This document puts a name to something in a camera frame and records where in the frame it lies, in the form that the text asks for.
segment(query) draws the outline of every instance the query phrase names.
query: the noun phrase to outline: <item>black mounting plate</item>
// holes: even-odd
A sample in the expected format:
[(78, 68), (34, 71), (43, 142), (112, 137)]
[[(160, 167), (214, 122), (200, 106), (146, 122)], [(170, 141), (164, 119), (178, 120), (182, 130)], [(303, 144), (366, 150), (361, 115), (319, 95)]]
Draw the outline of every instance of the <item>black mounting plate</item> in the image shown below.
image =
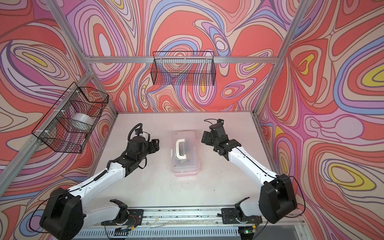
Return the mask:
[[(136, 226), (141, 225), (142, 219), (143, 219), (143, 209), (127, 209), (129, 212), (129, 215), (136, 216), (139, 220), (139, 223), (137, 223), (137, 219), (135, 217), (128, 217), (127, 222), (124, 225), (133, 226), (136, 222)], [(101, 223), (102, 226), (117, 226), (116, 223), (111, 221), (105, 221)]]
[[(224, 224), (239, 224), (239, 222), (236, 220), (235, 208), (221, 209), (221, 214), (223, 215), (222, 219)], [(242, 220), (242, 222), (245, 221), (247, 221), (246, 223), (253, 223), (256, 226), (258, 226), (260, 223), (263, 223), (261, 216), (250, 216)]]

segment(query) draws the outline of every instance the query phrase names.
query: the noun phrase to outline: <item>box handle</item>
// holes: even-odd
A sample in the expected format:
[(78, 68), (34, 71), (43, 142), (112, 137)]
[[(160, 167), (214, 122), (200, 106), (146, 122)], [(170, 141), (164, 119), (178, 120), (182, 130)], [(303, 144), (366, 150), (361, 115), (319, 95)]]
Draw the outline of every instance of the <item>box handle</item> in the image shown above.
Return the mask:
[(179, 140), (177, 140), (176, 141), (176, 157), (178, 158), (178, 159), (187, 159), (187, 155), (180, 155), (180, 150), (179, 150), (179, 144), (181, 143), (181, 142), (185, 142), (185, 138), (183, 138), (183, 139), (179, 139)]

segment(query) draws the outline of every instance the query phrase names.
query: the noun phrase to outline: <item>black wire basket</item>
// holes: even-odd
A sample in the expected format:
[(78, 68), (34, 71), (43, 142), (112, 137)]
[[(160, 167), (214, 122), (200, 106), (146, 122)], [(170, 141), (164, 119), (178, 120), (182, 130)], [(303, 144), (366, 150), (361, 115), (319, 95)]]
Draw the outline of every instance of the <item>black wire basket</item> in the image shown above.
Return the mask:
[(55, 152), (82, 153), (108, 100), (108, 94), (102, 91), (77, 87), (40, 135), (36, 135), (37, 126), (32, 134)]
[(215, 85), (212, 51), (154, 51), (153, 85)]

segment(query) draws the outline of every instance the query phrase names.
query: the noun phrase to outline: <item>white plastic container in basket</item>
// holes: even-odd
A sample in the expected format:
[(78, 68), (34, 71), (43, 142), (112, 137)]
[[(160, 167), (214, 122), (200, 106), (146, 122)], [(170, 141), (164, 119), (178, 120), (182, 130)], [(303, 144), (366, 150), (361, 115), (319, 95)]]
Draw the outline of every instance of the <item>white plastic container in basket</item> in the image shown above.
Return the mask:
[(199, 172), (196, 154), (197, 139), (194, 131), (175, 132), (171, 149), (172, 168), (175, 176), (193, 176)]

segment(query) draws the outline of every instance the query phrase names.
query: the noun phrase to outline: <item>psychedelic wallpaper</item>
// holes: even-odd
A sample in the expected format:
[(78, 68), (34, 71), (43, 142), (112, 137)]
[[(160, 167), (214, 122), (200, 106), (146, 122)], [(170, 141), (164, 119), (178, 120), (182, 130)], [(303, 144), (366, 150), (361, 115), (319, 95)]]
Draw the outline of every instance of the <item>psychedelic wallpaper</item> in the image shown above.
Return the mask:
[(383, 70), (384, 1), (314, 0), (258, 111), (313, 239), (384, 239)]
[[(73, 49), (43, 0), (0, 3), (0, 171), (30, 137), (32, 129), (63, 91), (83, 74)], [(27, 222), (57, 187), (86, 179), (93, 158), (110, 128), (106, 109), (82, 154), (38, 148), (0, 197), (0, 239), (46, 239)], [(37, 229), (42, 210), (32, 219)]]
[[(295, 1), (64, 1), (90, 56), (151, 56), (212, 50), (216, 56), (277, 56)], [(94, 64), (117, 111), (250, 111), (271, 64), (217, 64), (215, 86), (153, 86), (151, 64)]]

